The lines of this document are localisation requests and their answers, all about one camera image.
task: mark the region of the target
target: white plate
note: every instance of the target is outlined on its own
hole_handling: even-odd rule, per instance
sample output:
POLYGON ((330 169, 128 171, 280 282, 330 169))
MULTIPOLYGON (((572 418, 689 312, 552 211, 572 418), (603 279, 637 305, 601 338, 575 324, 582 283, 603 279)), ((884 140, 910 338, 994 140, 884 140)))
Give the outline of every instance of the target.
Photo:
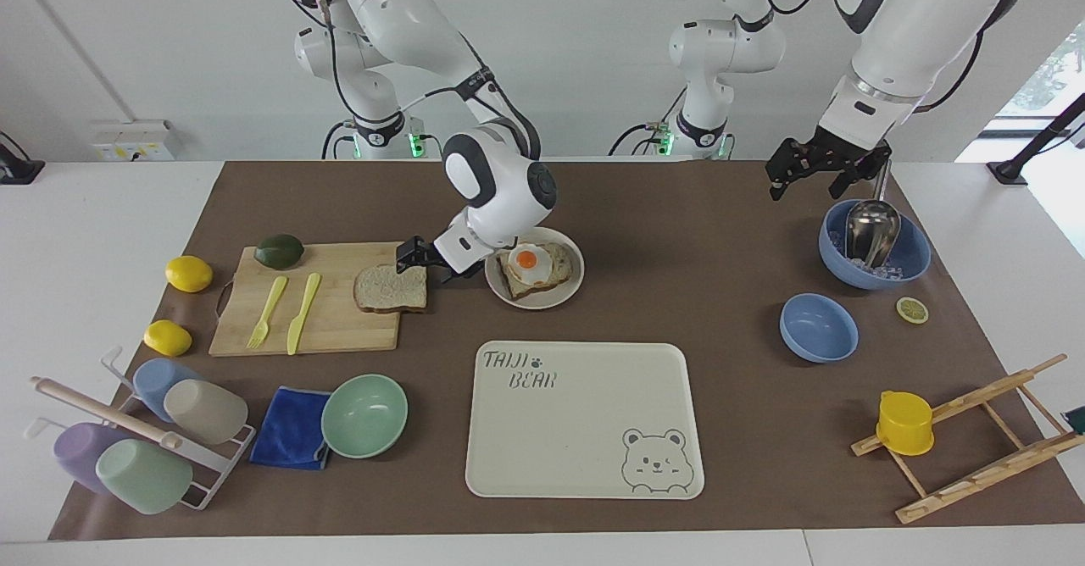
POLYGON ((547 308, 561 306, 565 300, 575 295, 580 290, 580 284, 584 283, 584 254, 580 253, 580 248, 576 245, 576 242, 573 242, 572 239, 561 233, 561 231, 550 230, 547 227, 535 227, 531 231, 527 231, 526 234, 520 236, 520 244, 547 244, 547 242, 557 242, 557 244, 565 245, 570 250, 573 250, 573 275, 569 281, 556 285, 550 291, 531 293, 526 297, 512 299, 509 287, 505 284, 505 278, 501 276, 501 262, 498 260, 497 255, 493 254, 493 256, 486 258, 485 265, 486 284, 489 285, 490 291, 496 293, 509 306, 523 308, 523 310, 546 310, 547 308))
POLYGON ((685 355, 667 343, 486 343, 465 478, 484 498, 699 496, 685 355))

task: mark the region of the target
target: yellow cup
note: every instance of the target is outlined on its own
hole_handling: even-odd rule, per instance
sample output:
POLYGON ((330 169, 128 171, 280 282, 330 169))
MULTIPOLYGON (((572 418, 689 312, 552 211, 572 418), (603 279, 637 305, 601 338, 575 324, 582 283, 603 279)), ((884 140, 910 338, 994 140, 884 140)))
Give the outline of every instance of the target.
POLYGON ((918 456, 934 447, 931 406, 910 393, 882 393, 878 408, 879 440, 885 448, 905 456, 918 456))

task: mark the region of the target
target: table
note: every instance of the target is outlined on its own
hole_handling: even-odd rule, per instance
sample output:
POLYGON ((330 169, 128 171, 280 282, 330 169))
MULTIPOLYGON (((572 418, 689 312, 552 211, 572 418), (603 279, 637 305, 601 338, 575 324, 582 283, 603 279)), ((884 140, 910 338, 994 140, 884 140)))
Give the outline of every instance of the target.
MULTIPOLYGON (((106 399, 112 396, 114 386, 94 370, 94 357, 116 343, 130 352, 138 343, 139 327, 155 309, 162 293, 158 260, 183 248, 220 167, 217 164, 50 165, 46 177, 34 188, 14 192, 5 188, 0 192, 0 211, 4 211, 4 216, 27 218, 26 223, 5 230, 14 234, 14 239, 9 239, 14 245, 7 244, 0 250, 3 268, 23 265, 17 273, 21 280, 4 280, 0 285, 0 300, 9 303, 0 311, 0 320, 3 320, 0 326, 20 327, 20 331, 4 333, 8 356, 3 365, 12 380, 0 387, 0 397, 3 397, 0 413, 8 421, 0 424, 0 453, 8 474, 0 483, 0 504, 20 505, 20 510, 3 510, 0 539, 42 539, 68 485, 55 466, 42 465, 48 462, 49 441, 26 443, 18 436, 24 423, 36 415, 56 416, 61 422, 77 419, 62 406, 33 395, 23 385, 22 377, 31 373, 54 375, 85 388, 93 397, 106 399), (170 200, 171 206, 164 206, 164 200, 170 200), (133 234, 139 234, 139 246, 131 246, 133 234), (79 252, 76 258, 71 255, 73 249, 79 252), (35 260, 35 265, 27 266, 27 258, 35 260), (116 292, 106 288, 108 284, 126 287, 116 292), (92 308, 90 300, 100 308, 92 308), (23 327, 23 318, 41 320, 23 327), (61 339, 53 333, 58 327, 63 327, 61 339)), ((898 165, 895 173, 1010 372, 1035 364, 1056 351, 1067 351, 1071 358, 1085 358, 1085 343, 1075 332, 1080 331, 1080 319, 1085 318, 1085 303, 1072 296, 1085 287, 1085 261, 1025 189, 999 188, 982 167, 969 165, 898 165), (1007 227, 1011 233, 1001 233, 1007 227), (1052 269, 1057 269, 1059 281, 1048 280, 1052 269), (1014 272, 1019 272, 1020 281, 1006 283, 1006 278, 1014 272), (1003 283, 993 288, 994 281, 1003 283)), ((1085 388, 1085 372, 1080 365, 1065 362, 1033 384, 1041 399, 1059 410, 1081 404, 1081 395, 1085 395, 1082 389, 1085 388)), ((1078 493, 1083 493, 1085 454, 1071 452, 1060 461, 1078 493)), ((502 546, 516 546, 513 539, 519 539, 524 546, 539 548, 536 555, 575 555, 587 561, 598 550, 612 555, 618 552, 631 555, 634 562, 647 562, 652 555, 649 548, 664 548, 674 542, 678 553, 668 553, 672 559, 689 551, 693 559, 713 555, 741 557, 743 563, 808 564, 813 558, 817 564, 833 564, 841 563, 844 556, 860 563, 871 555, 866 550, 856 552, 852 546, 855 543, 875 548, 871 551, 885 555, 892 563, 892 555, 904 558, 914 553, 894 552, 890 548, 915 549, 917 537, 922 536, 931 540, 929 545, 934 555, 943 557, 949 554, 937 552, 940 546, 948 546, 945 543, 958 549, 979 549, 987 546, 991 539, 1010 539, 1014 546, 999 549, 996 555, 1007 557, 1008 551, 1018 551, 1021 556, 1035 558, 1043 555, 1037 552, 1055 546, 1057 541, 1062 544, 1051 556, 1055 562, 1049 563, 1058 563, 1059 558, 1076 561, 1080 557, 1085 543, 1082 531, 1085 527, 1061 526, 1013 528, 1009 532, 1000 529, 894 529, 822 531, 805 536, 802 531, 767 531, 473 540, 461 537, 260 539, 259 543, 239 539, 187 541, 183 548, 201 551, 202 555, 214 555, 213 548, 218 548, 215 551, 221 550, 221 555, 227 555, 238 549, 252 554, 258 545, 261 552, 267 551, 264 555, 268 562, 285 563, 292 553, 301 555, 307 543, 322 542, 328 543, 327 551, 332 554, 339 551, 334 546, 347 553, 365 548, 362 553, 370 554, 374 561, 381 551, 396 552, 411 561, 423 559, 426 551, 433 551, 432 555, 462 555, 455 551, 457 546, 464 546, 460 543, 485 548, 488 553, 496 554, 503 551, 502 546), (676 541, 678 537, 688 538, 676 541), (1071 549, 1075 542, 1076 552, 1071 549), (227 550, 226 545, 234 549, 227 550)), ((128 555, 137 555, 155 546, 181 546, 170 545, 170 542, 94 543, 98 551, 93 555, 104 563, 124 555, 125 551, 130 552, 128 555)), ((522 549, 510 551, 518 555, 523 552, 522 549)), ((51 556, 52 563, 63 563, 66 556, 87 557, 85 552, 64 545, 3 545, 0 558, 4 555, 25 556, 24 559, 31 555, 51 556)))

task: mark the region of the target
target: wooden cutting board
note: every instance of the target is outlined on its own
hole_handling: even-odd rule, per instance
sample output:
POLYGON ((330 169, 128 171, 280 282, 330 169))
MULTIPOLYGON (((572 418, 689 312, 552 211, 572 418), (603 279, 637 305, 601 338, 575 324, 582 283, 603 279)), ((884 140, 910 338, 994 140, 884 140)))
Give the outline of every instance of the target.
POLYGON ((299 355, 394 350, 399 334, 398 312, 370 314, 359 310, 354 303, 354 279, 369 266, 395 263, 396 245, 396 242, 315 244, 306 246, 302 261, 284 272, 260 266, 253 258, 255 246, 247 246, 241 253, 233 292, 218 320, 209 353, 212 357, 285 355, 286 330, 302 307, 305 282, 312 272, 322 278, 298 343, 299 355), (247 350, 248 337, 278 276, 290 281, 268 322, 268 338, 256 350, 247 350))

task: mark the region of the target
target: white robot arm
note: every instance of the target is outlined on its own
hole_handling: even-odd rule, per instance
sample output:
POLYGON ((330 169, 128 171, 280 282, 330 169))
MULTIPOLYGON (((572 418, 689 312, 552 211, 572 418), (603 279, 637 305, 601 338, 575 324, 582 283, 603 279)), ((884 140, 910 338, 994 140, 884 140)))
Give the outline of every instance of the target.
POLYGON ((837 0, 861 46, 837 85, 814 138, 788 138, 768 162, 773 198, 814 172, 841 172, 839 198, 889 159, 885 134, 917 110, 943 68, 1017 0, 837 0))
POLYGON ((323 79, 349 80, 342 94, 369 142, 369 157, 394 157, 407 119, 391 80, 368 70, 375 65, 413 65, 445 77, 481 125, 454 134, 444 146, 445 172, 467 207, 432 245, 414 236, 399 246, 399 271, 448 266, 457 275, 473 273, 485 257, 514 245, 550 214, 557 186, 538 160, 535 127, 433 0, 297 1, 319 8, 324 17, 321 30, 298 37, 298 60, 323 79))
POLYGON ((686 73, 686 100, 667 123, 671 153, 705 159, 717 154, 735 90, 726 72, 769 72, 783 60, 787 40, 767 0, 720 0, 729 21, 698 21, 671 36, 671 61, 686 73))

